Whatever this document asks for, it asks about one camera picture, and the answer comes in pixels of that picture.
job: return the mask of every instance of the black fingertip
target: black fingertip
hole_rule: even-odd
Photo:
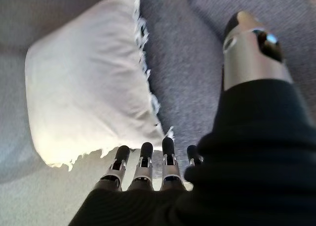
[[[143,143],[142,148],[140,150],[140,156],[143,158],[152,158],[153,150],[153,145],[151,143]]]
[[[174,143],[173,140],[169,137],[165,137],[162,141],[162,154],[174,154]]]
[[[198,157],[197,147],[195,145],[190,145],[187,148],[187,155],[188,155],[189,161],[193,158],[197,158]]]
[[[129,147],[127,147],[126,145],[119,147],[115,158],[118,162],[121,162],[122,160],[127,162],[129,158]]]
[[[225,31],[224,31],[224,40],[226,39],[227,35],[229,34],[229,32],[232,31],[232,29],[234,29],[236,26],[239,25],[239,21],[238,21],[238,13],[235,13],[229,20],[229,22],[226,25]]]

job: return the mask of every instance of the white cushion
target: white cushion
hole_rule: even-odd
[[[80,155],[146,141],[161,150],[164,134],[135,42],[137,1],[103,0],[29,49],[29,122],[46,164],[71,169]]]

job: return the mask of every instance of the black sleeve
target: black sleeve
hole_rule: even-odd
[[[190,192],[93,190],[70,225],[316,225],[316,132],[289,83],[251,81],[222,93],[198,145]]]

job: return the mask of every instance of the gray couch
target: gray couch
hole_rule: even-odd
[[[28,47],[99,0],[0,0],[0,224],[65,225],[114,151],[79,159],[69,173],[34,151],[25,98]],[[185,150],[211,130],[229,17],[246,9],[279,36],[294,80],[316,117],[316,18],[312,0],[141,0],[150,41],[150,84],[161,103],[163,128],[174,126],[181,169]]]

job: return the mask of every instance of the robotic finger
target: robotic finger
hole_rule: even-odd
[[[202,164],[202,158],[198,155],[197,147],[195,145],[190,145],[187,148],[187,154],[190,166],[196,166]]]
[[[129,158],[129,147],[123,145],[119,147],[113,163],[110,165],[108,172],[101,177],[95,186],[111,191],[122,191],[122,181],[126,171],[126,164]]]
[[[144,143],[140,151],[140,158],[136,165],[133,181],[127,190],[154,190],[152,155],[152,144],[149,142]]]
[[[171,138],[162,141],[162,184],[160,190],[186,190],[180,175],[179,165],[174,154],[174,143]]]

